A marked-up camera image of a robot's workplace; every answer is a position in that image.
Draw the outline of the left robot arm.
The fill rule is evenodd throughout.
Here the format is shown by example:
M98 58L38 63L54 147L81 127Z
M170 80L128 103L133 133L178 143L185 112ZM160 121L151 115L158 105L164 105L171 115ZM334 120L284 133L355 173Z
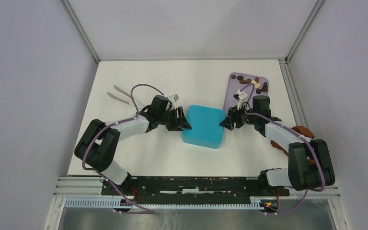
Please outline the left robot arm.
M151 104L133 117L109 124L99 119L92 120L78 141L74 155L82 161L86 170L106 177L113 182L113 189L119 195L126 195L131 190L128 180L131 174L114 160L117 145L126 138L148 133L159 125L165 126L168 131L192 128L183 108L176 107L172 97L156 95Z

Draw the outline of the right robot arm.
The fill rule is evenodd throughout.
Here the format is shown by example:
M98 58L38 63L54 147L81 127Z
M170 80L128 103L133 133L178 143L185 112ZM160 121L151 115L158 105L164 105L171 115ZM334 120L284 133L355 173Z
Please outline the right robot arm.
M263 137L288 153L287 168L261 172L263 179L257 183L261 194L269 196L278 186L321 192L335 183L328 145L323 139L300 134L272 116L268 96L254 96L252 108L248 107L245 93L238 91L233 97L237 103L228 109L220 126L234 130L252 125Z

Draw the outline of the teal tin lid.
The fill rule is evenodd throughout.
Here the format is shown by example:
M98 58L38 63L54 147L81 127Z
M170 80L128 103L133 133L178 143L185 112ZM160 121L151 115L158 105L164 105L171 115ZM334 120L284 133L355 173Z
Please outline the teal tin lid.
M219 124L226 117L222 109L192 104L188 107L186 118L191 129L182 132L186 144L218 149L223 139L223 127Z

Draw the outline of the metal tongs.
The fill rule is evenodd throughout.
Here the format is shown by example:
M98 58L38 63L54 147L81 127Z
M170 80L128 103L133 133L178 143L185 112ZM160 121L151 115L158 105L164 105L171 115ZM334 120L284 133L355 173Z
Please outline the metal tongs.
M130 106L132 106L132 107L134 107L134 103L133 103L133 102L135 102L135 103L136 103L136 105L137 105L137 107L138 107L139 109L142 109L142 108L144 108L144 107L145 107L145 105L144 105L141 101L139 101L139 100L137 100L137 99L133 99L133 97L132 97L129 93L127 93L126 91L124 91L124 90L123 90L123 89L121 89L120 87L118 87L118 86L116 86L116 85L113 85L113 87L114 87L114 89L117 91L117 95L114 95L114 94L112 94L111 92L107 92L107 95L108 95L110 98L112 98L112 99L114 99L114 100L117 100L117 101L119 101L119 102L122 102L122 103L128 104L128 105L130 105Z

